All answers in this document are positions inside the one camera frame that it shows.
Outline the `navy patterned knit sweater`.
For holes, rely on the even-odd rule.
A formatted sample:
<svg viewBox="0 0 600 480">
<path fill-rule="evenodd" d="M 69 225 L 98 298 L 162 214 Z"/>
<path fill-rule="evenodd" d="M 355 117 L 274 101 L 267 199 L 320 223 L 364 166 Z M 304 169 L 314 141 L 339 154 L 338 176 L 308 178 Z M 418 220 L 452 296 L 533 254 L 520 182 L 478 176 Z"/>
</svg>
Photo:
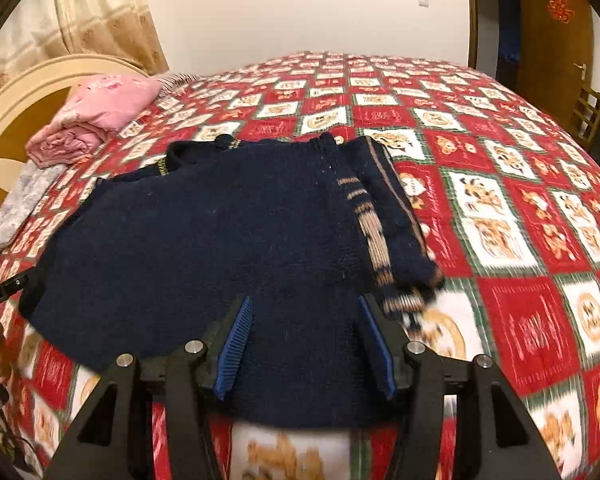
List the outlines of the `navy patterned knit sweater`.
<svg viewBox="0 0 600 480">
<path fill-rule="evenodd" d="M 47 241 L 19 310 L 73 361 L 165 356 L 247 296 L 230 414 L 278 428 L 384 422 L 356 325 L 373 295 L 412 320 L 444 281 L 388 150 L 370 136 L 171 144 L 101 180 Z"/>
</svg>

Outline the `red checkered bear bedspread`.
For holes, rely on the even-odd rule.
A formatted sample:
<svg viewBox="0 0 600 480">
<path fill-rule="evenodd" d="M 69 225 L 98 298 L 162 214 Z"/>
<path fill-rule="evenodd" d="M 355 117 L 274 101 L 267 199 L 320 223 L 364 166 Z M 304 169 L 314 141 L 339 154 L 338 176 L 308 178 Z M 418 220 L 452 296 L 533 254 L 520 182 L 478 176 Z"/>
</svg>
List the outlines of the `red checkered bear bedspread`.
<svg viewBox="0 0 600 480">
<path fill-rule="evenodd" d="M 389 152 L 444 281 L 396 321 L 444 358 L 487 354 L 543 439 L 554 471 L 600 461 L 600 167 L 513 91 L 441 61 L 301 52 L 155 99 L 87 162 L 70 167 L 0 253 L 0 282 L 36 266 L 47 241 L 101 180 L 158 164 L 178 141 L 337 143 L 370 136 Z M 14 363 L 7 417 L 36 469 L 50 463 L 101 372 L 73 361 L 0 304 Z M 214 421 L 232 479 L 380 478 L 396 410 L 352 428 Z"/>
</svg>

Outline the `grey floral pillow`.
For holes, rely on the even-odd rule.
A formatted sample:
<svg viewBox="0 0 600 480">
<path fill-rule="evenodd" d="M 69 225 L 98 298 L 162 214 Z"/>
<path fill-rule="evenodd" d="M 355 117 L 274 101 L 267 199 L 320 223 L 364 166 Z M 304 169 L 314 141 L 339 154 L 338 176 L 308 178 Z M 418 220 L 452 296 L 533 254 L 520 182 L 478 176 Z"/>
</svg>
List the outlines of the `grey floral pillow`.
<svg viewBox="0 0 600 480">
<path fill-rule="evenodd" d="M 0 207 L 0 251 L 12 244 L 47 189 L 66 169 L 65 164 L 38 168 L 33 160 L 24 164 Z"/>
</svg>

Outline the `striped pillow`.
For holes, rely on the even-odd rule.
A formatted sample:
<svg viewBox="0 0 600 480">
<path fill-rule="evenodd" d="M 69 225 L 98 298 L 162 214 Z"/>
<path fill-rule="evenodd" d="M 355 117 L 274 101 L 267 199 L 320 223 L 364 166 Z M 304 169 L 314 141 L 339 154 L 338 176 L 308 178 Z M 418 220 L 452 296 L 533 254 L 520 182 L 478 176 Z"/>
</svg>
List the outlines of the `striped pillow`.
<svg viewBox="0 0 600 480">
<path fill-rule="evenodd" d="M 188 84 L 197 81 L 199 77 L 188 73 L 166 72 L 151 76 L 150 79 L 157 81 L 158 84 L 160 84 L 158 97 L 164 98 L 173 91 L 178 90 L 178 88 L 187 86 Z"/>
</svg>

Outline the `folded pink quilt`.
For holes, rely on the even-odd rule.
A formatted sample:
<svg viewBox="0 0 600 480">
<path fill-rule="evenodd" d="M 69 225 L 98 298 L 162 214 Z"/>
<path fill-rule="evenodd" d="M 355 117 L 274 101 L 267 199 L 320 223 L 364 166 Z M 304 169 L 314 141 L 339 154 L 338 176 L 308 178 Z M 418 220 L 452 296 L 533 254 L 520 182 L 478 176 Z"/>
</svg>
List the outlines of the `folded pink quilt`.
<svg viewBox="0 0 600 480">
<path fill-rule="evenodd" d="M 82 162 L 154 102 L 160 90 L 160 82 L 151 78 L 87 77 L 50 123 L 30 137 L 26 153 L 40 168 Z"/>
</svg>

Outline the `cream wooden headboard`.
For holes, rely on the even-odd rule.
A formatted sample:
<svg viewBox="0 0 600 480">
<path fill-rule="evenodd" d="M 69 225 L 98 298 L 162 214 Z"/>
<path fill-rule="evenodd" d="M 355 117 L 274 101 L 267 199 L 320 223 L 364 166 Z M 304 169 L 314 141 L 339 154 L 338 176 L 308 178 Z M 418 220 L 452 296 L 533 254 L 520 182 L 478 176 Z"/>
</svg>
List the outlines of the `cream wooden headboard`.
<svg viewBox="0 0 600 480">
<path fill-rule="evenodd" d="M 0 207 L 7 193 L 14 186 L 20 171 L 23 170 L 24 164 L 31 160 L 26 153 L 26 144 L 30 137 L 50 123 L 83 79 L 95 75 L 132 75 L 150 78 L 131 63 L 113 56 L 69 54 L 29 68 L 0 89 Z M 82 162 L 90 160 L 108 142 L 96 148 L 91 157 Z M 67 169 L 62 174 L 80 163 L 67 165 Z M 50 188 L 47 189 L 28 220 L 42 208 Z"/>
</svg>

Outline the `wooden chair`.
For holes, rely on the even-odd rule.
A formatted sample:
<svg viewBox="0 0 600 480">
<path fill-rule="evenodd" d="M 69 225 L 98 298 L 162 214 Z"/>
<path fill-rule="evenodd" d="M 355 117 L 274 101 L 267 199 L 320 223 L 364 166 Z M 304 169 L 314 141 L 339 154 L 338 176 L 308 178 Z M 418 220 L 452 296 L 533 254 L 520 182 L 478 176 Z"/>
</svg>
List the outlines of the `wooden chair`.
<svg viewBox="0 0 600 480">
<path fill-rule="evenodd" d="M 586 152 L 600 128 L 600 92 L 582 84 L 570 118 L 570 134 Z"/>
</svg>

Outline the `brown wooden door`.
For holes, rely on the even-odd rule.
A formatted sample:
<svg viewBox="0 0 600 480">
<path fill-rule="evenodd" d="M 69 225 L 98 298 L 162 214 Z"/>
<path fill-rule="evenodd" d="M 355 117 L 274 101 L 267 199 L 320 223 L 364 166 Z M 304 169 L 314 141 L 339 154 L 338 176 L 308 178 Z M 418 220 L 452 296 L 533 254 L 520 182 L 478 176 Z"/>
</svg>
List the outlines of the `brown wooden door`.
<svg viewBox="0 0 600 480">
<path fill-rule="evenodd" d="M 570 118 L 582 84 L 591 82 L 593 23 L 588 0 L 568 0 L 574 17 L 554 21 L 548 0 L 520 0 L 520 62 L 517 93 L 562 128 Z"/>
</svg>

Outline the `beige patterned curtain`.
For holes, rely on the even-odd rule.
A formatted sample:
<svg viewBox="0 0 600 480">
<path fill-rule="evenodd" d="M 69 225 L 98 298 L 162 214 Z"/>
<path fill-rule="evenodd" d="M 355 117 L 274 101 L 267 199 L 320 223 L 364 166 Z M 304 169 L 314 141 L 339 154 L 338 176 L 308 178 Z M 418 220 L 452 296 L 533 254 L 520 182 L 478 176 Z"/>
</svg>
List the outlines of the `beige patterned curtain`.
<svg viewBox="0 0 600 480">
<path fill-rule="evenodd" d="M 21 0 L 0 29 L 0 89 L 60 56 L 121 58 L 149 75 L 169 69 L 148 0 Z"/>
</svg>

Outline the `red double happiness decoration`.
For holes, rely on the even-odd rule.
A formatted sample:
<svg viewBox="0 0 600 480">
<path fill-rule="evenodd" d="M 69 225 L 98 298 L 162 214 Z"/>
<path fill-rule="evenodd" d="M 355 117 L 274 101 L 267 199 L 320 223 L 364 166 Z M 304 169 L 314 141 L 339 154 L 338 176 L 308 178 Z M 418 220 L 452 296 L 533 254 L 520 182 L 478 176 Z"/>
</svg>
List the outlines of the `red double happiness decoration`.
<svg viewBox="0 0 600 480">
<path fill-rule="evenodd" d="M 569 24 L 574 17 L 568 0 L 548 0 L 547 11 L 554 21 L 562 24 Z"/>
</svg>

